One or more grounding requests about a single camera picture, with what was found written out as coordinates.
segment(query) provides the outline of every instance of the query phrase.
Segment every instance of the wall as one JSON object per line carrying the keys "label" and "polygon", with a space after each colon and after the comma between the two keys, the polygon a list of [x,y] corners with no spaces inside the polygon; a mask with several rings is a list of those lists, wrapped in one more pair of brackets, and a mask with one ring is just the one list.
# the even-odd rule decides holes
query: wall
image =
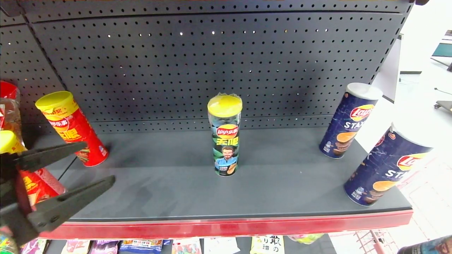
{"label": "wall", "polygon": [[452,29],[452,1],[414,5],[401,33],[400,71],[422,71],[447,30]]}

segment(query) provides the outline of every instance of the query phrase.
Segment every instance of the snack bag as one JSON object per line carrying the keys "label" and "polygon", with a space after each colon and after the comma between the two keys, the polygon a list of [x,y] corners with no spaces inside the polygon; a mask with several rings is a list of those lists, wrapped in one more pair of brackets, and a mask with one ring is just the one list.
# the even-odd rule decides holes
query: snack bag
{"label": "snack bag", "polygon": [[319,144],[320,151],[333,159],[342,158],[382,95],[381,90],[368,84],[348,84]]}
{"label": "snack bag", "polygon": [[98,240],[95,241],[91,248],[90,254],[117,254],[118,242],[111,240]]}
{"label": "snack bag", "polygon": [[218,94],[207,104],[215,172],[220,176],[231,176],[238,169],[242,107],[242,99],[236,94]]}
{"label": "snack bag", "polygon": [[204,254],[234,254],[240,251],[235,237],[204,238]]}
{"label": "snack bag", "polygon": [[[0,153],[18,153],[27,149],[12,131],[0,131]],[[30,205],[63,194],[64,186],[45,168],[35,172],[20,171]]]}
{"label": "snack bag", "polygon": [[403,247],[397,254],[450,254],[452,235],[430,240],[413,246]]}
{"label": "snack bag", "polygon": [[163,240],[124,240],[120,251],[128,251],[139,254],[160,254]]}
{"label": "snack bag", "polygon": [[108,151],[97,137],[72,93],[60,91],[47,94],[35,103],[66,143],[84,141],[88,145],[75,153],[87,167],[101,164]]}
{"label": "snack bag", "polygon": [[47,248],[48,240],[33,239],[30,242],[22,245],[21,254],[43,254]]}
{"label": "snack bag", "polygon": [[16,242],[10,235],[0,231],[0,254],[19,254]]}
{"label": "snack bag", "polygon": [[290,240],[310,245],[313,242],[317,241],[320,237],[322,237],[324,234],[307,234],[307,235],[288,235]]}
{"label": "snack bag", "polygon": [[171,254],[202,254],[199,238],[173,240]]}
{"label": "snack bag", "polygon": [[253,236],[250,254],[284,254],[283,236]]}
{"label": "snack bag", "polygon": [[61,254],[87,254],[90,240],[67,240]]}

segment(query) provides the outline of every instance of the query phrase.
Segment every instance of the red shelf edge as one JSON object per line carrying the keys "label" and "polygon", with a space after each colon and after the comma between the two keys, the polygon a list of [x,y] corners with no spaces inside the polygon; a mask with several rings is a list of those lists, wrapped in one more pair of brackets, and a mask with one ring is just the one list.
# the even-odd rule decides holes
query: red shelf edge
{"label": "red shelf edge", "polygon": [[169,239],[183,237],[295,235],[406,225],[413,210],[344,216],[306,216],[183,221],[67,222],[46,239]]}

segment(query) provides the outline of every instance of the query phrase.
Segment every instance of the yellow lid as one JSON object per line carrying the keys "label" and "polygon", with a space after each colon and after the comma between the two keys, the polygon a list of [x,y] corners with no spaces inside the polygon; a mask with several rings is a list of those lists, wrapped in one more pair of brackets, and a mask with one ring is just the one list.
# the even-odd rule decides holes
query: yellow lid
{"label": "yellow lid", "polygon": [[41,111],[53,111],[54,108],[72,102],[74,96],[68,91],[59,91],[42,96],[36,101],[35,106]]}
{"label": "yellow lid", "polygon": [[209,100],[207,110],[213,116],[228,118],[242,111],[242,99],[236,94],[218,94]]}
{"label": "yellow lid", "polygon": [[16,134],[12,131],[0,131],[0,153],[14,153],[13,147],[17,143]]}

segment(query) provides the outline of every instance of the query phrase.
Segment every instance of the gray shelf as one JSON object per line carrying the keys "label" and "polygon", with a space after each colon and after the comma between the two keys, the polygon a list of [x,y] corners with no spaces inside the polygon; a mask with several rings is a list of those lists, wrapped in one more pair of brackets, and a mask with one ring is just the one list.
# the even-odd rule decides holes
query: gray shelf
{"label": "gray shelf", "polygon": [[[251,237],[236,237],[237,246],[240,252],[237,254],[249,254],[251,249]],[[204,239],[201,239],[202,252],[204,253]],[[46,254],[59,254],[66,244],[65,240],[52,240],[46,251]],[[290,240],[287,236],[284,237],[284,251],[286,254],[336,254],[333,243],[328,234],[325,234],[311,245],[300,244]],[[119,251],[119,254],[132,254],[127,251]],[[162,247],[161,254],[170,254],[171,245]]]}
{"label": "gray shelf", "polygon": [[[29,133],[23,133],[24,143],[28,149],[32,148],[46,148],[50,146],[62,145],[64,141],[61,139],[56,132],[53,135],[44,135],[44,136],[32,136]],[[46,167],[52,175],[54,175],[57,179],[60,179],[63,176],[66,169],[72,164],[72,162],[76,159],[75,155],[70,155],[62,160],[59,160],[55,163],[52,163]]]}
{"label": "gray shelf", "polygon": [[324,156],[318,143],[325,130],[242,130],[239,169],[229,178],[214,172],[208,131],[99,135],[110,147],[110,157],[93,168],[75,160],[61,182],[71,189],[109,175],[116,175],[117,181],[70,221],[342,216],[411,210],[396,188],[372,207],[349,200],[342,185],[367,153],[354,141],[344,158]]}

